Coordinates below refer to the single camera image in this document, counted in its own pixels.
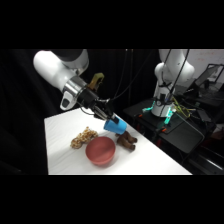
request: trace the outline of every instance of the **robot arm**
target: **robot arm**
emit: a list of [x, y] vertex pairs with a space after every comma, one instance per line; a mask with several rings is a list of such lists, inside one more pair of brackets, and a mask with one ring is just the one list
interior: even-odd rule
[[[170, 91], [173, 90], [171, 94], [175, 92], [173, 84], [185, 61], [182, 49], [172, 49], [166, 64], [164, 64], [169, 50], [170, 49], [159, 49], [160, 59], [163, 63], [160, 63], [155, 69], [158, 83], [154, 94], [156, 102], [152, 113], [157, 117], [167, 117], [170, 107], [172, 106], [172, 102], [168, 102], [167, 100], [169, 99]], [[192, 78], [194, 72], [194, 67], [186, 61], [181, 75], [178, 78], [178, 83], [186, 82]]]
[[78, 103], [86, 109], [91, 109], [95, 118], [105, 121], [112, 120], [118, 124], [119, 119], [113, 112], [112, 102], [101, 100], [80, 77], [89, 65], [87, 50], [50, 50], [36, 54], [34, 67], [48, 83], [63, 93], [61, 109], [70, 110]]

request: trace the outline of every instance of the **blue object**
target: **blue object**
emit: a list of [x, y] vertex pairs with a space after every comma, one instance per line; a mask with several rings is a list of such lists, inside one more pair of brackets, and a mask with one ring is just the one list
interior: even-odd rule
[[119, 119], [118, 124], [114, 123], [112, 120], [109, 120], [104, 125], [104, 129], [107, 131], [110, 131], [110, 132], [114, 132], [119, 135], [123, 135], [127, 129], [127, 124], [124, 121], [122, 121], [121, 119]]

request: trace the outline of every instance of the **green light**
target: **green light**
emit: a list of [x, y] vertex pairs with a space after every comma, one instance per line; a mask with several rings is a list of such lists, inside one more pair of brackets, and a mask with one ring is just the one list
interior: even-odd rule
[[154, 107], [154, 105], [155, 105], [155, 101], [153, 102], [152, 107], [150, 107], [150, 108], [146, 108], [146, 109], [143, 109], [143, 110], [142, 110], [142, 111], [143, 111], [143, 113], [144, 113], [144, 112], [146, 112], [146, 111], [150, 111], [150, 110], [152, 110], [152, 109], [153, 109], [153, 107]]
[[166, 118], [166, 120], [164, 122], [165, 124], [169, 124], [172, 115], [173, 115], [173, 111], [171, 110], [171, 107], [170, 107], [168, 112], [167, 112], [167, 115], [166, 115], [167, 118]]

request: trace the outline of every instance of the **black background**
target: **black background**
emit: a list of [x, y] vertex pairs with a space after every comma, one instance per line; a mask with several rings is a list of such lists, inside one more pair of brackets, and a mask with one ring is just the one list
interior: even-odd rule
[[[33, 58], [39, 50], [0, 50], [0, 162], [26, 174], [48, 174], [44, 119], [63, 113], [60, 110], [62, 94], [43, 80], [33, 67]], [[129, 50], [120, 92], [128, 86], [131, 74], [136, 75], [151, 51], [152, 57], [130, 92], [114, 104], [115, 112], [121, 117], [124, 108], [154, 94], [154, 69], [160, 59], [158, 50], [153, 49], [135, 49], [133, 67]], [[88, 49], [88, 53], [90, 65], [82, 77], [90, 82], [95, 73], [104, 73], [99, 94], [102, 98], [114, 97], [122, 74], [125, 49]]]

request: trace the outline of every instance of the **red bowl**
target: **red bowl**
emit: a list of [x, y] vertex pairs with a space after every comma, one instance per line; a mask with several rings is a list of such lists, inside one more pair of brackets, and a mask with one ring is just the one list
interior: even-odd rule
[[95, 165], [105, 165], [113, 159], [115, 151], [116, 146], [110, 138], [99, 137], [88, 144], [86, 156]]

